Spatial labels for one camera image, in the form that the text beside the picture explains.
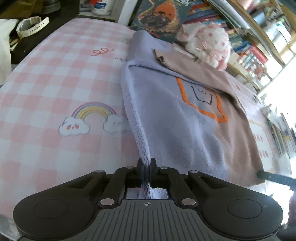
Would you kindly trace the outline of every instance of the wooden shelf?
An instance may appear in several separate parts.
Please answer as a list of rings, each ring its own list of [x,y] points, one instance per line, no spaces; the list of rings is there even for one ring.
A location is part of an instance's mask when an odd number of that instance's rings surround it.
[[[228,68],[231,69],[234,73],[241,75],[242,77],[245,78],[245,80],[249,83],[251,83],[251,85],[257,90],[260,90],[260,87],[253,82],[248,76],[243,75],[235,66],[233,66],[231,63],[227,64]]]
[[[251,17],[251,15],[248,14],[248,12],[236,0],[226,0],[226,1],[244,18],[244,20],[250,25],[250,27],[254,29],[255,33],[257,33],[259,37],[263,40],[263,42],[268,46],[273,57],[281,65],[284,65],[285,63],[283,62],[279,52],[273,45],[272,41],[269,39],[266,33],[261,29],[261,27],[255,22],[255,20]]]

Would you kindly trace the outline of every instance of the metal screw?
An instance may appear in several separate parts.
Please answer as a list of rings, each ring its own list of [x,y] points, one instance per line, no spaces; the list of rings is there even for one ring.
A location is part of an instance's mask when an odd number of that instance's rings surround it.
[[[114,204],[115,201],[111,198],[104,198],[101,200],[101,204],[104,205],[104,206],[110,206],[112,204]]]
[[[196,204],[196,201],[192,198],[184,198],[181,203],[185,206],[192,206],[194,204]]]

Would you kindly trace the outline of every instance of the cloud print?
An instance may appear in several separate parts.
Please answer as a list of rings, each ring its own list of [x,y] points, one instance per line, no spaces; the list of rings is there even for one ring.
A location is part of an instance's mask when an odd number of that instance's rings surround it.
[[[84,123],[82,119],[76,119],[72,116],[67,117],[59,126],[59,133],[64,137],[88,134],[89,130],[89,124]]]
[[[103,129],[108,133],[122,133],[131,128],[125,117],[121,115],[110,115],[103,124]]]

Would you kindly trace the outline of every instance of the watch face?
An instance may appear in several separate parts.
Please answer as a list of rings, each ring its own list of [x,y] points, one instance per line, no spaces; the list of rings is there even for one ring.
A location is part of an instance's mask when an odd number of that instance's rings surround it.
[[[30,27],[31,27],[31,23],[30,23],[30,21],[29,21],[28,19],[27,19],[27,20],[24,20],[24,21],[21,23],[20,31],[28,30]]]

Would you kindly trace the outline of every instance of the plush toy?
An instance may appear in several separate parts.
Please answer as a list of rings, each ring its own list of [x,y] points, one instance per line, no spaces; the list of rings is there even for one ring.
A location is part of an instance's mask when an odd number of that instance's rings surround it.
[[[231,43],[228,34],[215,23],[182,25],[177,39],[186,42],[185,49],[209,65],[224,70],[230,57]]]

